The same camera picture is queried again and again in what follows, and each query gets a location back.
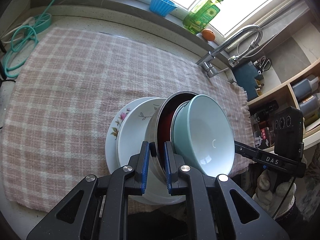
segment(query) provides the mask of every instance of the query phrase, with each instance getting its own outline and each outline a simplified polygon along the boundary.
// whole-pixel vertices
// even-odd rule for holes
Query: window frame
[[[144,2],[146,4],[150,4],[151,0],[138,0]],[[177,4],[177,9],[173,10],[170,14],[183,20],[185,16],[188,14],[188,10],[191,10],[200,0],[196,0],[189,8],[184,8],[181,5]],[[245,17],[241,22],[239,22],[234,28],[232,28],[226,35],[221,34],[217,29],[212,25],[208,25],[208,28],[213,30],[216,39],[215,42],[217,44],[223,43],[226,39],[232,36],[235,32],[237,32],[242,27],[248,24],[256,24],[258,26],[263,25],[266,21],[269,21],[272,17],[277,15],[277,13],[282,10],[284,7],[292,4],[296,0],[267,0],[261,6],[259,6],[256,10],[254,10],[251,14]],[[232,50],[235,47],[234,44],[229,46],[227,50]]]

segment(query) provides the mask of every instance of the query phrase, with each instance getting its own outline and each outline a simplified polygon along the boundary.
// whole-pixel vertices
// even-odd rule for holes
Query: chrome faucet
[[[239,63],[239,61],[243,58],[245,54],[247,54],[250,50],[256,48],[259,46],[259,42],[261,41],[262,38],[262,30],[259,26],[257,25],[247,25],[240,29],[237,33],[235,33],[233,36],[231,36],[229,39],[227,39],[224,43],[222,43],[220,46],[218,46],[216,49],[213,51],[209,51],[206,55],[204,55],[200,60],[196,62],[197,65],[201,66],[204,71],[207,73],[209,78],[212,78],[222,72],[227,71],[229,68],[223,69],[221,71],[217,71],[216,68],[210,63],[212,59],[215,58],[221,51],[229,47],[232,43],[234,43],[236,40],[241,38],[243,35],[245,35],[248,32],[256,31],[258,32],[257,37],[254,39],[254,41],[251,42],[250,46],[248,49],[246,49],[243,53],[241,53],[238,56],[232,56],[231,58],[228,59],[229,65],[231,67],[234,67]]]

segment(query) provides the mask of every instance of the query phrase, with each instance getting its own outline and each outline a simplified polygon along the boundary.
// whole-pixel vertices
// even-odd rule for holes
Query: orange fruit
[[[204,29],[202,32],[202,37],[206,40],[206,41],[214,41],[214,39],[216,38],[216,35],[214,34],[214,32],[210,29]]]

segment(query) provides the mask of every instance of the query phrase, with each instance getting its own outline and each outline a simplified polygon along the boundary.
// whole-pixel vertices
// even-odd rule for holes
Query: stack of dishes
[[[147,188],[143,196],[130,196],[144,204],[175,204],[185,196],[168,194],[163,144],[171,141],[175,153],[203,174],[229,174],[234,159],[230,124],[220,106],[206,95],[180,91],[169,98],[146,97],[132,101],[114,117],[106,138],[110,173],[128,164],[140,152],[143,141],[150,149]]]

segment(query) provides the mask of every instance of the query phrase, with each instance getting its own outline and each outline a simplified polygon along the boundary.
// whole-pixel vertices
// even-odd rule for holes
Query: plaid tablecloth
[[[22,67],[7,108],[0,159],[6,197],[49,211],[87,174],[109,174],[106,134],[124,105],[180,90],[214,98],[235,140],[253,145],[242,88],[209,80],[196,64],[146,44],[54,28]],[[231,176],[248,164],[236,155]],[[154,208],[129,203],[129,213]]]

